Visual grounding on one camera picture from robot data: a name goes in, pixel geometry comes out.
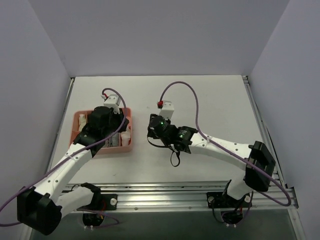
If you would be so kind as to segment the white underwear with pink trim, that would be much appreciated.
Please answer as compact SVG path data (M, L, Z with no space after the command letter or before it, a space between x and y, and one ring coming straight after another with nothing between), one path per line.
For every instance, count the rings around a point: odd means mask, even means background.
M131 129L129 126L126 127L126 130L120 133L121 138L121 146L126 147L129 146L131 141Z

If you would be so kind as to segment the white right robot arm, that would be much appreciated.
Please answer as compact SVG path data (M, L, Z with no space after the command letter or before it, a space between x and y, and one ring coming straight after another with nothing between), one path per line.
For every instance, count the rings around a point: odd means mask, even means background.
M176 127L157 114L150 115L147 130L148 138L161 140L162 148L170 149L178 158L180 153L204 155L242 170L241 175L230 177L226 191L222 193L223 203L227 206L234 206L252 190L263 193L269 190L276 162L260 141L242 144L209 135L203 137L197 129Z

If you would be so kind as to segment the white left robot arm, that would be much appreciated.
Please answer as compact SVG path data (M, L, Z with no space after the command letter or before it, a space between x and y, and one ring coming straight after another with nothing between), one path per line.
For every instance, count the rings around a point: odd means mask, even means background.
M84 208L104 210L106 204L99 187L82 183L62 193L74 175L105 145L106 140L126 130L129 120L126 107L98 106L89 114L62 159L45 177L26 187L17 196L17 220L43 235L51 234L63 217Z

